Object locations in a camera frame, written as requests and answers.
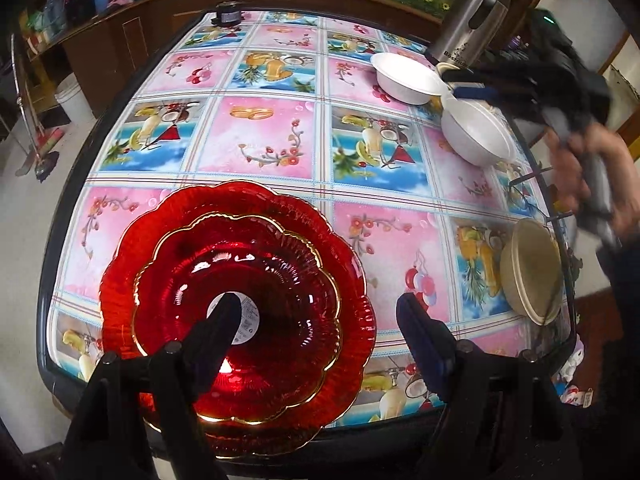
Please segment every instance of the beige bowl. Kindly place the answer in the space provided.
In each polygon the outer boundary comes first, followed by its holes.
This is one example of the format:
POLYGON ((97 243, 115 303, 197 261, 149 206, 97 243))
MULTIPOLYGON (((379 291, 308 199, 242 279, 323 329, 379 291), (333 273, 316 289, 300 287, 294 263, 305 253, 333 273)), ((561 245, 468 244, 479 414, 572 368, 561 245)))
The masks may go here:
POLYGON ((436 65, 436 72, 438 73, 439 76, 442 77, 442 73, 445 70, 460 70, 460 67, 459 66, 455 66, 452 63, 445 63, 445 62, 438 63, 436 65))
POLYGON ((560 272, 560 255, 549 231, 535 220, 519 220, 500 256, 502 290, 512 309, 535 324, 551 323, 560 312, 562 288, 554 291, 560 272))

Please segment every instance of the sticker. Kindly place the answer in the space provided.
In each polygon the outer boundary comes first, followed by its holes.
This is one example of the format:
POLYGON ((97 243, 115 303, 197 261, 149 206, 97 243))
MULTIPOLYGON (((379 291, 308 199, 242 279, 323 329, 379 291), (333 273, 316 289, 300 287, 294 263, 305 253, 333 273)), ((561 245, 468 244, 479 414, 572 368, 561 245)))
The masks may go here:
MULTIPOLYGON (((242 317, 240 319, 240 326, 238 327, 238 331, 236 332, 236 336, 231 344, 233 345, 241 345, 242 343, 246 343, 251 339, 258 330, 258 325, 260 325, 260 313, 258 312, 258 308, 255 306, 254 300, 249 298, 247 295, 242 292, 235 292, 230 290, 231 294, 235 294, 238 298, 240 298, 240 303, 242 306, 242 317)), ((226 292, 217 295, 213 298, 213 301, 210 303, 209 308, 207 309, 207 317, 213 312, 213 309, 216 307, 222 296, 224 296, 226 292)))

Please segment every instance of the dark clothing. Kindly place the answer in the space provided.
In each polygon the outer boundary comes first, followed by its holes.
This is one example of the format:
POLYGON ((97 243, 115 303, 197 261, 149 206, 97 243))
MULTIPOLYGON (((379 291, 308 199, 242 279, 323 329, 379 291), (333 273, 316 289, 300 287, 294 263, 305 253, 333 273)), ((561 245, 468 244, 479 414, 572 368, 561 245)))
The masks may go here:
POLYGON ((629 478, 638 474, 640 456, 640 238, 598 258, 624 338, 605 345, 598 401, 573 410, 572 423, 585 479, 629 478))

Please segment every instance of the white bowl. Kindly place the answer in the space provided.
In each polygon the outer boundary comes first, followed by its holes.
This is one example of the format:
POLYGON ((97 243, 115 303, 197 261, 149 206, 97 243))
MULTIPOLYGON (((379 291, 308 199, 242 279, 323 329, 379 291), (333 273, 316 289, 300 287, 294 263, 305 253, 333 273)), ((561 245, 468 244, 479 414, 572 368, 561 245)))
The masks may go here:
POLYGON ((519 220, 500 255, 502 290, 511 308, 537 325, 551 323, 562 303, 556 283, 560 272, 560 255, 549 231, 530 218, 519 220))
POLYGON ((515 159, 516 148, 507 127, 481 104, 449 97, 443 106, 442 133, 467 162, 485 167, 515 159))
POLYGON ((410 105, 423 105, 449 89, 433 70, 415 59, 380 52, 371 56, 378 84, 391 97, 410 105))

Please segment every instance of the floor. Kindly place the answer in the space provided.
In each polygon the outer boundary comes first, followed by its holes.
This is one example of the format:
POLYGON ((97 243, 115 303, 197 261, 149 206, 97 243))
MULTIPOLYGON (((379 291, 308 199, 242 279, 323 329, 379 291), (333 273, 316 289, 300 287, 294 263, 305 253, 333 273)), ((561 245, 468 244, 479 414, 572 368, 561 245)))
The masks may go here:
POLYGON ((604 347, 622 339, 622 322, 610 288, 578 298, 575 307, 580 314, 577 331, 586 352, 573 383, 583 391, 593 388, 594 400, 598 400, 604 347))
MULTIPOLYGON (((49 224, 66 176, 91 124, 72 127, 56 149, 58 165, 39 183, 33 171, 14 175, 24 153, 9 138, 0 143, 0 416, 21 450, 29 452, 64 439, 68 419, 52 403, 36 364, 34 332, 40 265, 49 224)), ((27 142, 22 120, 14 127, 27 142)))

